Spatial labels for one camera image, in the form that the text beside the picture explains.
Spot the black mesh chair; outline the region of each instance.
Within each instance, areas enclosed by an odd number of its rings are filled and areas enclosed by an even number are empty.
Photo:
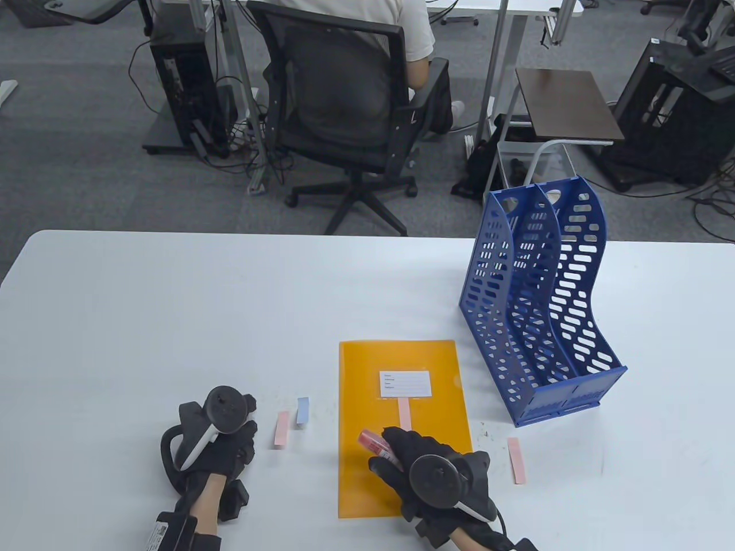
[[[269,105],[266,139],[270,148],[294,151],[340,167],[348,181],[294,187],[300,195],[344,195],[327,225],[333,234],[357,201],[362,201],[398,233],[406,226],[375,196],[404,187],[418,193],[412,177],[401,177],[414,142],[431,123],[434,89],[447,60],[434,59],[429,82],[409,101],[403,29],[318,15],[249,1],[270,52],[264,76]],[[365,181],[364,173],[382,175]]]

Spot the orange folder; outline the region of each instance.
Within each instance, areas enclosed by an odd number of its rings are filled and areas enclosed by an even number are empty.
[[[400,426],[398,400],[380,397],[381,371],[429,371],[431,397],[409,400],[413,430],[460,453],[473,451],[454,341],[341,342],[341,519],[401,514],[401,501],[368,469],[371,454],[357,443],[366,428],[380,434]]]

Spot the power strip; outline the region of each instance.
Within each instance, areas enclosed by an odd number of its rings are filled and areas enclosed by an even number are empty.
[[[0,107],[2,107],[3,102],[11,94],[11,92],[16,89],[17,86],[17,80],[4,80],[2,83],[0,83]]]

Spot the shoe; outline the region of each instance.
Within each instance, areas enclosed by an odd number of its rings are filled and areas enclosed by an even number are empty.
[[[459,124],[459,118],[465,112],[465,103],[463,101],[452,101],[452,128]]]

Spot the white shirt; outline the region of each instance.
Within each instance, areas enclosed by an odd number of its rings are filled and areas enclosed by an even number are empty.
[[[268,0],[271,4],[311,13],[399,25],[404,28],[406,61],[418,61],[434,50],[426,0]]]

